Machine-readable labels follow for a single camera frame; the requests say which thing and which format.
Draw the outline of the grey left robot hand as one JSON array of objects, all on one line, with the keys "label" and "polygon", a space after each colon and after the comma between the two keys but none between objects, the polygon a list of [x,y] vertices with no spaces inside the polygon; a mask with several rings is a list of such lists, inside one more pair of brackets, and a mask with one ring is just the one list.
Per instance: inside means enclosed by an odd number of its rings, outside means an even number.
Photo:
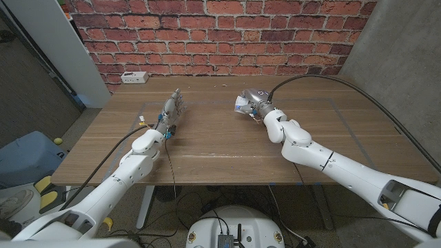
[{"label": "grey left robot hand", "polygon": [[155,130],[162,134],[166,133],[171,126],[176,124],[186,108],[186,106],[183,106],[181,90],[178,88],[164,103]]}]

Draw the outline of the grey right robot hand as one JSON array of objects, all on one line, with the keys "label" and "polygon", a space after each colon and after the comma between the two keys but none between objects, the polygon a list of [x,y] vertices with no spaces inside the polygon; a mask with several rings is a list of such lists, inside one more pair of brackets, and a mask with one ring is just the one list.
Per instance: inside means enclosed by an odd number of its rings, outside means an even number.
[{"label": "grey right robot hand", "polygon": [[246,114],[253,114],[255,118],[264,119],[271,111],[275,110],[269,98],[269,93],[264,90],[254,88],[243,90],[241,95],[245,99],[245,104],[239,110]]}]

